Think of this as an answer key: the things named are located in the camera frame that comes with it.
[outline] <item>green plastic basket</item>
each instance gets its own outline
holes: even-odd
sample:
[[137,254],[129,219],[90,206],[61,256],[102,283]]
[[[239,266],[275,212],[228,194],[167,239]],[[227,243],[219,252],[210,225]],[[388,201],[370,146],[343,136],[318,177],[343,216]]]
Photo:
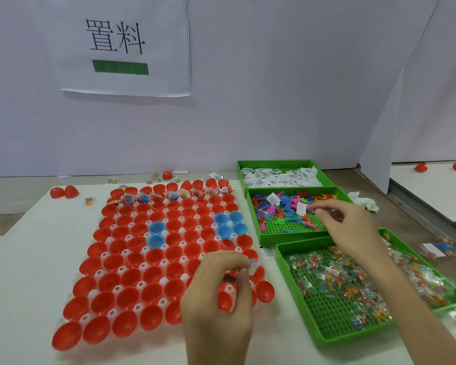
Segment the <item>green plastic basket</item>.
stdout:
[[296,170],[299,168],[312,168],[317,169],[316,177],[319,179],[323,187],[334,187],[334,183],[324,174],[312,161],[310,160],[240,160],[237,161],[238,179],[242,184],[243,195],[246,197],[245,182],[243,181],[242,168],[266,168],[266,169],[279,169],[283,173],[287,170]]
[[[272,192],[279,193],[284,191],[284,195],[286,196],[293,196],[296,194],[296,191],[304,191],[307,190],[308,194],[311,196],[318,196],[323,193],[330,193],[332,195],[338,195],[338,199],[351,202],[351,200],[346,196],[342,190],[338,187],[298,187],[298,188],[250,188],[248,190],[246,201],[249,204],[250,215],[252,217],[253,226],[255,227],[255,233],[257,234],[257,238],[261,246],[264,247],[272,247],[275,246],[277,243],[284,243],[284,242],[292,242],[292,241],[299,241],[301,239],[312,239],[317,237],[322,237],[328,235],[326,231],[315,231],[310,228],[306,228],[302,224],[293,221],[287,221],[284,225],[275,225],[269,221],[265,222],[265,226],[267,230],[262,232],[260,230],[259,221],[255,214],[255,208],[253,207],[252,197],[255,195],[264,195],[269,196]],[[316,225],[323,229],[324,226],[321,222],[316,218]],[[281,229],[287,230],[297,230],[297,232],[282,232],[280,233]]]
[[[432,268],[431,265],[425,262],[417,253],[415,253],[409,246],[403,243],[387,228],[380,228],[379,232],[380,234],[387,233],[390,236],[390,243],[394,245],[395,248],[418,257],[421,260],[421,264]],[[317,253],[322,256],[323,264],[325,265],[330,260],[330,252],[327,249],[328,246],[334,246],[334,242],[330,236],[282,243],[278,244],[275,248],[275,261],[277,262],[280,272],[286,281],[287,287],[292,294],[292,298],[296,303],[302,320],[304,321],[314,344],[318,348],[324,348],[328,345],[341,343],[349,339],[360,338],[372,333],[373,331],[381,330],[394,324],[393,321],[378,324],[376,319],[369,317],[368,325],[365,326],[362,331],[358,331],[350,321],[351,318],[354,317],[354,306],[351,301],[347,300],[343,296],[330,297],[320,292],[310,294],[306,297],[300,293],[296,282],[294,282],[294,275],[287,267],[284,258],[295,253],[317,251]],[[433,268],[432,270],[434,274],[442,277],[437,270]],[[315,287],[319,286],[320,280],[316,278],[316,273],[308,272],[304,275],[313,285],[315,285]],[[435,309],[435,313],[444,313],[456,307],[456,287],[454,288],[454,297],[450,299],[451,304]]]

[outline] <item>left hand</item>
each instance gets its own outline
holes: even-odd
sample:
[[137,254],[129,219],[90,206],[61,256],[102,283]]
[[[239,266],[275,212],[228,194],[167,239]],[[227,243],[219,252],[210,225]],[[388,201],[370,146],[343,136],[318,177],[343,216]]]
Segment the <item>left hand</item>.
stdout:
[[[249,259],[235,251],[210,252],[181,298],[189,365],[243,365],[253,332]],[[240,269],[231,313],[218,308],[218,289],[228,270]]]

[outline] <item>person's arm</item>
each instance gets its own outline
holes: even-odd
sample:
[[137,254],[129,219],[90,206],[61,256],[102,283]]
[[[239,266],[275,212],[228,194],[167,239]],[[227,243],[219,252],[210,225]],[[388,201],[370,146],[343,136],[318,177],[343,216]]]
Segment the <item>person's arm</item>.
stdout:
[[[371,214],[361,206],[334,199],[316,202],[310,208],[315,210],[341,251],[371,277],[414,364],[456,364],[456,340],[391,260]],[[325,211],[328,209],[340,210],[345,216],[343,222],[335,221]]]
[[[243,365],[253,332],[249,258],[235,251],[210,252],[181,298],[188,365]],[[218,288],[228,270],[239,270],[231,313],[219,310]]]

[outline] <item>green rectangle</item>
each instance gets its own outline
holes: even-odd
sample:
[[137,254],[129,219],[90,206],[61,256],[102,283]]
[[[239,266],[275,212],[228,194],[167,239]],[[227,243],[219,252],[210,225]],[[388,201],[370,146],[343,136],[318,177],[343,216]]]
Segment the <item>green rectangle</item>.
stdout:
[[[281,226],[274,225],[273,223],[266,222],[265,227],[267,228],[265,232],[260,230],[260,224],[257,219],[257,215],[255,214],[255,208],[253,207],[252,197],[255,195],[263,195],[268,196],[272,192],[279,193],[281,191],[284,192],[285,196],[293,196],[296,194],[296,191],[304,191],[307,190],[310,196],[318,196],[323,193],[329,193],[332,195],[337,195],[340,200],[351,202],[351,200],[344,194],[342,190],[338,187],[281,187],[281,188],[248,188],[246,194],[246,202],[249,204],[250,216],[252,217],[253,226],[255,227],[255,233],[257,234],[257,238],[261,246],[269,247],[275,246],[278,243],[283,242],[292,242],[298,241],[300,239],[312,239],[323,237],[328,235],[326,230],[323,231],[315,231],[311,228],[306,228],[301,224],[298,224],[293,221],[287,221],[286,226],[282,228],[286,228],[289,230],[296,230],[297,232],[287,233],[283,232],[280,233]],[[316,225],[320,228],[323,225],[316,217]]]
[[[404,253],[414,255],[421,260],[421,264],[432,268],[424,259],[415,253],[408,245],[402,242],[395,234],[387,228],[380,228],[379,233],[383,235],[388,234],[390,243],[397,249]],[[328,246],[334,246],[334,242],[330,236],[295,241],[289,243],[278,244],[275,248],[275,261],[279,266],[282,277],[286,281],[287,287],[296,303],[299,313],[311,335],[314,344],[317,348],[324,348],[331,344],[342,343],[349,339],[361,338],[362,336],[369,335],[374,331],[381,330],[393,325],[392,321],[384,324],[379,324],[375,319],[369,319],[368,325],[364,330],[358,331],[351,323],[351,318],[354,313],[350,302],[345,298],[335,298],[327,296],[326,294],[317,292],[309,296],[303,296],[295,282],[291,270],[286,265],[285,258],[295,253],[309,253],[317,251],[323,258],[323,263],[328,263],[331,258],[329,257]],[[432,268],[432,271],[438,277],[443,277],[439,272]],[[312,283],[316,282],[315,278],[311,275],[314,273],[305,273],[304,275]],[[456,287],[454,288],[454,296],[450,297],[449,305],[434,309],[436,314],[445,313],[456,307]]]
[[324,174],[312,161],[310,160],[240,160],[236,163],[238,178],[242,184],[243,195],[246,197],[246,186],[243,180],[242,168],[266,168],[266,169],[279,169],[283,173],[287,170],[297,170],[299,168],[312,168],[317,169],[317,179],[321,182],[323,187],[334,187],[334,183]]
[[92,60],[98,73],[149,75],[146,63],[128,63],[126,61]]

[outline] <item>crumpled tissue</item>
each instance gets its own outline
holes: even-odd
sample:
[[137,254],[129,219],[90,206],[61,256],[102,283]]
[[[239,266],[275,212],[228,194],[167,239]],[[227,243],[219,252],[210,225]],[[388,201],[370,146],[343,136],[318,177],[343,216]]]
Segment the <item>crumpled tissue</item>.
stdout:
[[348,197],[351,201],[353,201],[353,203],[365,207],[365,209],[367,209],[368,211],[375,211],[376,213],[378,213],[378,206],[376,205],[375,201],[373,201],[371,198],[358,196],[360,196],[360,192],[348,193]]

